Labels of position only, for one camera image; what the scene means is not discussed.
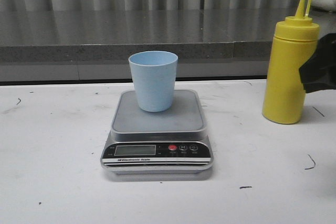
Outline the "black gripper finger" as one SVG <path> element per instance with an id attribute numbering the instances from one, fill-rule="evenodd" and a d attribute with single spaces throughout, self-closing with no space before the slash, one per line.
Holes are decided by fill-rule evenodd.
<path id="1" fill-rule="evenodd" d="M 305 93 L 335 89 L 335 33 L 323 36 L 313 55 L 299 68 Z"/>

